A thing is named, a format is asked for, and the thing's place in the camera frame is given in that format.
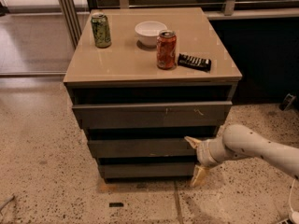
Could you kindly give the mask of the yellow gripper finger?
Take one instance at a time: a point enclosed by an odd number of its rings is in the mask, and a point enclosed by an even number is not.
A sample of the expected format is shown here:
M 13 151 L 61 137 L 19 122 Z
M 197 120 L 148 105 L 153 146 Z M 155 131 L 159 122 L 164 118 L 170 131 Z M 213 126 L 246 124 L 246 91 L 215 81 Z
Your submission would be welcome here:
M 190 144 L 193 149 L 197 149 L 202 141 L 193 137 L 185 136 L 184 139 Z
M 200 185 L 206 176 L 209 174 L 209 168 L 202 165 L 195 165 L 193 170 L 193 177 L 190 183 L 191 187 Z

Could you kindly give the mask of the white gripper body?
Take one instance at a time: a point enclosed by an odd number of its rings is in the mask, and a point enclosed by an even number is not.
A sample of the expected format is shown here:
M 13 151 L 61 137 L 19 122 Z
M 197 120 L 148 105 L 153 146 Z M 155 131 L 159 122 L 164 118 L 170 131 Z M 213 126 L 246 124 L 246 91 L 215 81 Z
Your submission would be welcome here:
M 196 142 L 197 160 L 205 167 L 215 167 L 233 157 L 233 152 L 222 142 L 222 138 Z

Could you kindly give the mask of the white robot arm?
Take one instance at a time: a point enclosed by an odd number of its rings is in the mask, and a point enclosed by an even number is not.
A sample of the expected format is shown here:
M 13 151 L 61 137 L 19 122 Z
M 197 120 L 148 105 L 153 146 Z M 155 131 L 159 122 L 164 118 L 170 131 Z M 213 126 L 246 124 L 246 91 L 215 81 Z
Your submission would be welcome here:
M 229 125 L 217 138 L 199 140 L 185 136 L 185 140 L 196 151 L 198 160 L 191 187 L 198 186 L 211 168 L 245 158 L 262 159 L 292 178 L 299 178 L 298 148 L 265 139 L 244 125 Z

